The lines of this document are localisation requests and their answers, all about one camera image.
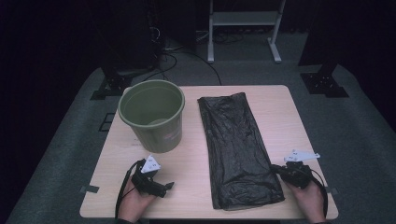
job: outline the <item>table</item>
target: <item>table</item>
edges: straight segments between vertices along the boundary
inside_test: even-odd
[[[271,37],[267,38],[275,63],[281,63],[279,52],[276,47],[276,37],[282,21],[283,9],[286,0],[281,0],[278,11],[250,11],[250,12],[215,12],[213,11],[213,0],[209,6],[209,41],[207,43],[207,61],[215,61],[213,46],[213,27],[232,25],[274,25]]]
[[[293,149],[313,152],[289,89],[285,86],[195,86],[180,87],[186,99],[182,114],[183,136],[170,152],[152,154],[162,169],[154,176],[161,184],[175,182],[164,198],[158,198],[143,218],[204,219],[295,219],[303,214],[288,187],[281,181],[286,200],[262,207],[223,211],[212,207],[208,152],[197,99],[203,96],[224,96],[245,92],[250,109],[262,134],[273,164],[283,165],[284,157]],[[115,116],[92,176],[91,186],[97,193],[87,192],[80,208],[83,217],[114,217],[115,204],[122,180],[130,166],[146,159],[143,149],[129,126]],[[317,160],[305,161],[322,177]],[[328,218],[338,216],[329,194]]]

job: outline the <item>green bucket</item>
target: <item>green bucket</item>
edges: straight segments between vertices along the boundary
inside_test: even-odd
[[[183,91],[164,80],[144,81],[120,98],[120,118],[136,134],[143,147],[153,153],[174,149],[181,140]]]

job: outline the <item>wooden tabletop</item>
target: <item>wooden tabletop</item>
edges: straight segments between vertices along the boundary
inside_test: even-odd
[[[281,182],[286,200],[239,211],[215,210],[212,206],[208,151],[197,100],[203,96],[226,96],[244,92],[262,134],[271,163],[284,165],[284,157],[293,149],[313,152],[289,89],[285,86],[191,86],[180,87],[186,104],[182,114],[182,139],[170,152],[152,154],[137,140],[132,129],[116,114],[90,185],[97,193],[87,192],[80,208],[83,217],[114,217],[122,180],[131,165],[150,154],[162,169],[154,181],[175,182],[164,198],[158,198],[144,218],[193,219],[296,219],[304,218],[289,188]],[[305,161],[323,178],[317,160]],[[328,219],[338,216],[329,194]]]

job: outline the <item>black garbage bag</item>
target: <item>black garbage bag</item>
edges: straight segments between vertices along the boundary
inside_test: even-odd
[[[209,152],[215,209],[238,210],[284,201],[244,92],[198,100]]]

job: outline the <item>gray carpet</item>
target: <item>gray carpet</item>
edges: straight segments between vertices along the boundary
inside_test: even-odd
[[[333,76],[349,98],[308,93],[300,73],[317,72],[318,66],[297,66],[306,34],[279,34],[276,43],[281,64],[273,62],[264,36],[245,35],[240,42],[215,45],[212,66],[222,85],[287,86],[313,149],[321,155],[319,163],[334,192],[339,217],[332,223],[394,223],[395,132],[362,92],[356,78],[342,66],[335,69]],[[196,52],[205,58],[205,45],[198,46]],[[219,85],[214,70],[198,57],[170,54],[177,58],[177,65],[164,73],[165,78],[180,86]],[[163,56],[162,69],[173,62],[172,57]],[[131,84],[149,75],[136,77]],[[111,218],[79,215],[84,198],[81,187],[89,185],[106,140],[106,132],[98,132],[99,127],[106,113],[116,111],[120,99],[111,96],[90,100],[103,79],[98,68],[82,86],[8,223],[112,223]]]

